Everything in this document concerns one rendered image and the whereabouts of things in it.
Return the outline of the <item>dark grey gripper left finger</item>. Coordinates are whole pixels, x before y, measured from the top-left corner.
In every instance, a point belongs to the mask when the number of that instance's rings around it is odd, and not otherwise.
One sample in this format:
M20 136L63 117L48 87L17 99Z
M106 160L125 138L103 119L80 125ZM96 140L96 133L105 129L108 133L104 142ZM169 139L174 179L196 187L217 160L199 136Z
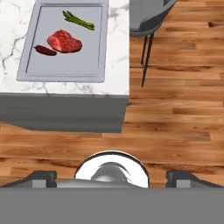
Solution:
M14 181L2 187L18 187L18 188L56 188L57 183L56 171L33 171L23 179Z

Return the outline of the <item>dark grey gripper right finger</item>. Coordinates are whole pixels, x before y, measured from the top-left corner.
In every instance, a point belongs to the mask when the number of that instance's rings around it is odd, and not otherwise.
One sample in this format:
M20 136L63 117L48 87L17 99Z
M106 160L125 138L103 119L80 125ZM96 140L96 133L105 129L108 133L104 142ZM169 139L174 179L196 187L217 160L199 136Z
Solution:
M219 187L219 185L212 182L197 178L189 171L168 171L166 173L166 178L166 186L170 188Z

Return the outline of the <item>dark red chili pepper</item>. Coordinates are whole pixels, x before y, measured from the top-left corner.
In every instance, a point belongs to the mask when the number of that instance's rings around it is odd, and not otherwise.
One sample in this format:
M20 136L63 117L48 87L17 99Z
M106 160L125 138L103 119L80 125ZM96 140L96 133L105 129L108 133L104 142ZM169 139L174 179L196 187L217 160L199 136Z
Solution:
M44 55L47 55L47 56L55 56L57 53L45 46L42 46L42 45L36 45L35 46L35 50L38 52L38 53L41 53L41 54L44 54Z

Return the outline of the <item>raw red steak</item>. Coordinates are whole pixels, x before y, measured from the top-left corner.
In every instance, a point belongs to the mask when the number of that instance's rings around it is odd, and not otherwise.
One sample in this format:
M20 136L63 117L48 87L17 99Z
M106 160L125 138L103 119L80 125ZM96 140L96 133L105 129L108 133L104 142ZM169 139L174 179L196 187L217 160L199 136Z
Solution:
M46 42L53 50L60 53L76 53L82 48L81 41L64 30L56 31L47 38Z

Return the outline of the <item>grey rectangular tray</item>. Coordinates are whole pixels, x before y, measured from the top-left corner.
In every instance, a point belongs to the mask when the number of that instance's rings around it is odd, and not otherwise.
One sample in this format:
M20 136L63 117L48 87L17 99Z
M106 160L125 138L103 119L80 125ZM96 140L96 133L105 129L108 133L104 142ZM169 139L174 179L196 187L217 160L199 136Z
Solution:
M36 0L18 81L105 79L109 0Z

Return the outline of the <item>green asparagus bunch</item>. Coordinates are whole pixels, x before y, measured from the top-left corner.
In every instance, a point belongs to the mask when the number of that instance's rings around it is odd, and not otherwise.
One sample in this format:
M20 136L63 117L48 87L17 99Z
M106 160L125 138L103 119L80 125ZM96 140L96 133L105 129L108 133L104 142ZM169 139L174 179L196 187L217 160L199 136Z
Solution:
M93 23L87 22L85 20L82 20L78 17L76 17L72 12L70 11L62 11L63 16L65 17L65 20L67 22L75 23L77 25L80 25L82 27L85 27L91 31L95 29L95 25Z

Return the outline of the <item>white round black-rimmed object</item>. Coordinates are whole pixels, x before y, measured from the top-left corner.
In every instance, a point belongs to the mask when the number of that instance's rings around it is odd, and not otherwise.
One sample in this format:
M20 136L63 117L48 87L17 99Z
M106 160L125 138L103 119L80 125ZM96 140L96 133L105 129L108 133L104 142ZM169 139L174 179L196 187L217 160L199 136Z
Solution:
M58 188L149 188L144 165L128 153L105 150L85 159L74 178L58 181Z

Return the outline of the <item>grey kitchen island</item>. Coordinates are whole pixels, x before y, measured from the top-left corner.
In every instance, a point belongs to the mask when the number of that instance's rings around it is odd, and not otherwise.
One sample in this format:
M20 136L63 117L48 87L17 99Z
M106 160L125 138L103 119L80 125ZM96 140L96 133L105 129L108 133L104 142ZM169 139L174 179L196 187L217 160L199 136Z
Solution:
M28 130L119 133L130 95L130 0L108 0L103 82L18 81L36 0L0 0L0 121Z

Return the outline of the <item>grey chair with black legs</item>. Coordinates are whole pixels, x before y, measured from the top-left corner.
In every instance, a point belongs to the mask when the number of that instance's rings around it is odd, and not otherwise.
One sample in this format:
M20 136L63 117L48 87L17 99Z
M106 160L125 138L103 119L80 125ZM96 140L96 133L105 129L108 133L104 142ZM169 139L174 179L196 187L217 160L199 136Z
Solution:
M140 62L143 68L142 86L147 75L155 32L176 2L177 0L130 0L129 2L129 35L132 38L143 38Z

